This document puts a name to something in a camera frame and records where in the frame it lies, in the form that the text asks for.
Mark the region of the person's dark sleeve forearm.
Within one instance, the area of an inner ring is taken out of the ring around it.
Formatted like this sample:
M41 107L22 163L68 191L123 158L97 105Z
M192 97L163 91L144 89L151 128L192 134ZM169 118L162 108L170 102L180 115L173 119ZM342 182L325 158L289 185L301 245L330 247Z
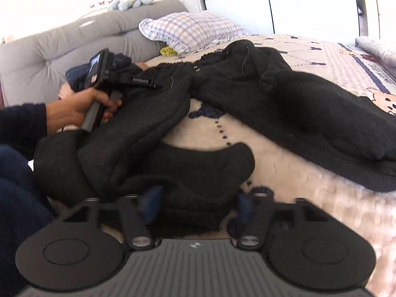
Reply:
M45 104L23 104L1 110L1 145L32 160L38 142L48 134Z

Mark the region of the person's left hand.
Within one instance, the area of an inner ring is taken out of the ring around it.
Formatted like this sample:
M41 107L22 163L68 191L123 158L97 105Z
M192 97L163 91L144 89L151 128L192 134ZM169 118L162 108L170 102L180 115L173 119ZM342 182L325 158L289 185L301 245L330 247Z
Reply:
M102 117L104 122L109 121L122 105L121 99L114 102L106 93L97 89L86 89L65 99L49 103L46 105L48 135L53 135L68 125L80 127L94 102L104 105L105 112Z

